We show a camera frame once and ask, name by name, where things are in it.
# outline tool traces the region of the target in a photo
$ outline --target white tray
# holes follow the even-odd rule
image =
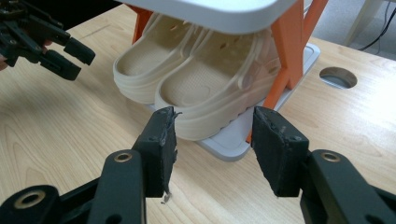
[[[309,71],[317,60],[320,49],[312,44],[307,44],[304,49],[304,75]],[[275,110],[278,110],[291,95],[290,90],[285,90],[277,102]],[[216,135],[196,143],[223,161],[238,161],[250,150],[250,144],[246,142],[253,122],[253,107],[230,122],[227,127],[221,129]]]
[[[296,0],[117,0],[227,34],[269,27]]]

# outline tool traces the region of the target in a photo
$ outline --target round hole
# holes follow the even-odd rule
[[[18,200],[14,203],[14,207],[17,209],[29,208],[43,201],[45,197],[46,192],[43,190],[32,190],[18,198]]]
[[[106,219],[106,224],[119,224],[121,221],[122,217],[118,214],[115,214]]]
[[[358,84],[355,75],[340,67],[325,68],[320,71],[319,76],[324,83],[337,89],[349,89]]]
[[[337,155],[331,153],[331,152],[323,152],[321,154],[321,157],[326,160],[326,161],[332,161],[332,162],[339,162],[340,161],[340,157],[338,157]]]
[[[268,70],[269,74],[273,74],[277,70],[277,67],[273,67],[270,70]]]
[[[121,154],[117,155],[114,158],[114,160],[116,162],[125,162],[125,161],[130,160],[131,158],[132,158],[132,154],[130,154],[130,153],[121,153]]]

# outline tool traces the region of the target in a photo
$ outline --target robotic arm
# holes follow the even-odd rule
[[[309,140],[279,113],[255,107],[252,147],[277,197],[298,197],[305,223],[396,223],[396,195],[369,185],[334,151]]]
[[[80,67],[54,50],[43,53],[46,40],[64,46],[64,51],[91,64],[95,53],[63,30],[63,25],[23,0],[0,0],[0,54],[13,67],[18,58],[40,63],[58,76],[75,80]]]
[[[0,206],[0,223],[147,223],[146,198],[170,195],[176,116],[173,107],[154,112],[133,147],[110,154],[102,174],[85,185],[62,196],[49,185],[15,193]]]

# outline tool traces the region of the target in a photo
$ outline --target floor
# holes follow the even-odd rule
[[[312,36],[342,45],[363,3],[364,0],[329,0]],[[384,27],[387,6],[388,1],[384,1],[373,20],[352,42],[351,48],[361,49],[380,35]],[[388,19],[394,8],[396,3],[389,3]],[[390,23],[380,42],[375,43],[365,52],[396,61],[396,18]]]

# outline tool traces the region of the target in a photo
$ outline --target cable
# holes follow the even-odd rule
[[[385,9],[384,24],[382,25],[381,32],[383,32],[385,30],[385,27],[387,26],[389,6],[390,1],[388,1],[387,8]],[[375,55],[379,54],[379,52],[381,52],[381,38],[378,39],[378,50]]]
[[[396,8],[393,9],[393,12],[392,12],[392,14],[390,15],[390,18],[389,18],[389,20],[388,20],[387,26],[386,26],[385,29],[382,31],[382,33],[381,33],[373,42],[371,42],[371,43],[368,44],[366,47],[361,48],[361,49],[359,49],[359,50],[368,49],[368,48],[370,48],[373,44],[375,44],[375,42],[378,41],[378,40],[381,38],[381,36],[383,36],[383,35],[387,32],[387,30],[388,30],[388,28],[389,28],[389,25],[390,25],[390,22],[393,20],[393,17],[395,16],[395,14],[396,14]]]

